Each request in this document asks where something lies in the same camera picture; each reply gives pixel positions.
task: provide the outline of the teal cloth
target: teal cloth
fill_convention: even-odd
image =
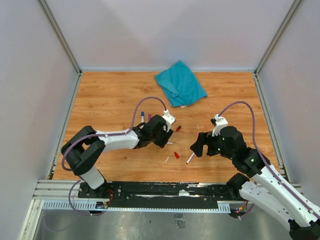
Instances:
[[[189,106],[208,96],[194,73],[182,61],[155,75],[155,80],[172,107]]]

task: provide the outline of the white marker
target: white marker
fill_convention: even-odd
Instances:
[[[194,157],[195,153],[193,152],[191,156],[189,157],[188,161],[186,161],[186,164],[190,163],[191,159]]]

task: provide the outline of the white wall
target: white wall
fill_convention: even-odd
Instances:
[[[76,77],[37,1],[0,1],[1,239],[21,231]]]
[[[287,170],[320,205],[320,1],[305,0],[260,74]]]
[[[293,0],[47,0],[89,70],[253,70]]]

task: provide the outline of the wooden table surface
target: wooden table surface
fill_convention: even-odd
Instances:
[[[199,132],[213,130],[210,119],[220,113],[228,104],[238,100],[248,102],[255,113],[256,142],[261,151],[278,167],[278,162],[269,136],[264,114],[260,105],[252,74],[249,72],[196,72],[208,97],[195,104],[181,108],[171,107],[163,90],[157,85],[157,72],[85,72],[82,76],[71,117],[64,138],[66,143],[82,127],[91,125],[95,130],[119,131],[130,127],[134,109],[144,97],[161,98],[170,113],[176,117],[173,125],[181,130],[174,132],[170,142],[174,144],[160,148],[153,143],[140,149],[119,149],[103,153],[96,167],[109,181],[161,181],[161,182],[212,182],[225,183],[237,170],[231,160],[219,155],[194,157],[190,145]],[[149,99],[143,102],[135,118],[135,126],[141,122],[141,111],[146,120],[148,114],[163,114],[162,104]],[[252,117],[247,106],[238,104],[227,110],[223,116],[229,126],[242,132],[250,147],[252,142]],[[174,152],[180,154],[177,159]],[[53,179],[76,180],[72,172],[61,167],[61,154]]]

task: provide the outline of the metal floor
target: metal floor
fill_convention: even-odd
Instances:
[[[51,231],[43,227],[43,217]],[[33,240],[291,240],[285,228],[258,207],[242,221],[225,213],[185,213],[184,224],[175,217],[120,211],[87,217],[71,210],[43,210]]]

